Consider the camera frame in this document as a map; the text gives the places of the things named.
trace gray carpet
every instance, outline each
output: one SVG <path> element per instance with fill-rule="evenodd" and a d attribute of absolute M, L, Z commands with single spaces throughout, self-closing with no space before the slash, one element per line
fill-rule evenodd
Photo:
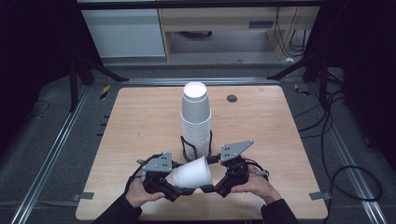
<path fill-rule="evenodd" d="M 274 75 L 285 65 L 209 65 L 209 66 L 131 66 L 111 67 L 124 77 L 262 77 Z M 304 96 L 294 89 L 293 83 L 299 83 L 300 90 L 309 90 L 301 80 L 299 70 L 290 77 L 285 77 L 278 85 L 285 92 L 293 116 L 316 106 L 312 95 Z M 87 100 L 82 107 L 62 152 L 55 163 L 49 179 L 43 188 L 39 201 L 70 201 L 75 193 L 83 191 L 88 178 L 94 156 L 101 141 L 100 133 L 105 127 L 105 116 L 110 115 L 112 106 L 122 85 L 95 72 L 95 83 L 91 86 Z M 105 85 L 111 84 L 105 100 L 99 97 Z M 26 120 L 25 126 L 13 139 L 9 146 L 9 155 L 2 158 L 0 179 L 0 201 L 19 202 L 26 194 L 35 179 L 42 162 L 53 144 L 57 133 L 67 117 L 70 101 L 68 77 L 47 85 L 40 94 L 32 115 Z M 331 86 L 330 91 L 338 87 Z M 319 110 L 312 111 L 295 119 L 298 129 L 309 126 L 321 118 Z M 384 196 L 378 201 L 389 223 L 396 223 L 396 174 L 384 159 L 382 153 L 364 145 L 364 136 L 351 115 L 347 105 L 342 101 L 334 103 L 332 108 L 334 125 L 342 135 L 350 153 L 357 164 L 372 172 L 384 188 Z M 301 136 L 320 134 L 321 125 L 301 133 Z M 320 138 L 303 138 L 308 159 L 311 162 L 319 187 L 328 191 L 330 181 L 324 174 L 320 158 Z M 331 174 L 342 166 L 339 155 L 328 133 L 325 135 L 326 162 Z M 354 193 L 347 175 L 340 175 L 337 184 Z M 8 223 L 16 206 L 0 208 L 0 223 Z M 84 223 L 75 217 L 76 208 L 37 207 L 29 216 L 27 223 Z M 301 220 L 301 223 L 321 223 L 321 220 Z M 371 223 L 360 201 L 353 200 L 341 194 L 333 193 L 332 211 L 328 223 Z"/>

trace wooden tabletop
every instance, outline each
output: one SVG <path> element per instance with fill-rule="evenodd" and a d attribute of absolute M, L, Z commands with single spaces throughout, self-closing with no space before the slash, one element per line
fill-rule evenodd
<path fill-rule="evenodd" d="M 254 140 L 243 154 L 270 172 L 270 183 L 287 201 L 297 218 L 325 218 L 323 200 L 311 201 L 319 191 L 304 146 L 297 132 L 282 89 L 278 86 L 208 86 L 212 109 L 212 154 L 221 145 Z M 121 89 L 93 162 L 77 218 L 96 219 L 122 193 L 128 177 L 153 154 L 171 151 L 173 161 L 186 162 L 182 155 L 180 117 L 182 87 Z M 235 103 L 227 96 L 237 96 Z M 225 168 L 210 165 L 213 184 Z M 167 180 L 173 183 L 172 176 Z M 141 220 L 262 219 L 263 200 L 251 193 L 217 193 L 180 196 L 174 203 L 160 199 L 142 206 Z"/>

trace paper cup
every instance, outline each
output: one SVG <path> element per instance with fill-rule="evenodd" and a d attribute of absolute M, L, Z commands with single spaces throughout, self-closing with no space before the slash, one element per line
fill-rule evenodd
<path fill-rule="evenodd" d="M 201 186 L 213 184 L 209 165 L 204 156 L 173 169 L 172 177 L 175 186 L 181 189 L 198 189 Z"/>
<path fill-rule="evenodd" d="M 209 99 L 206 85 L 202 82 L 189 82 L 183 89 L 181 114 L 192 124 L 206 121 L 210 117 Z"/>

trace human hand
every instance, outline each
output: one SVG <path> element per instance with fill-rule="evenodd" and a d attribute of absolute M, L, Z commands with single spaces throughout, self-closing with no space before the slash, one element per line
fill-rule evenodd
<path fill-rule="evenodd" d="M 136 176 L 141 176 L 142 171 L 139 171 Z M 131 204 L 132 207 L 137 208 L 147 202 L 155 202 L 161 198 L 164 198 L 165 194 L 162 192 L 156 192 L 149 194 L 143 187 L 142 179 L 136 177 L 129 187 L 128 192 L 125 195 L 126 200 Z"/>
<path fill-rule="evenodd" d="M 247 166 L 250 173 L 256 173 L 257 167 L 249 164 Z M 246 184 L 231 188 L 231 193 L 251 192 L 265 200 L 266 204 L 281 199 L 280 194 L 274 187 L 261 175 L 249 174 Z"/>

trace white panel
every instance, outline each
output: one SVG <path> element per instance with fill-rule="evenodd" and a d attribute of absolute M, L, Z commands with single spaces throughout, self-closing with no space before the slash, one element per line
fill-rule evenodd
<path fill-rule="evenodd" d="M 163 38 L 156 9 L 85 10 L 82 14 L 102 58 L 164 57 Z"/>

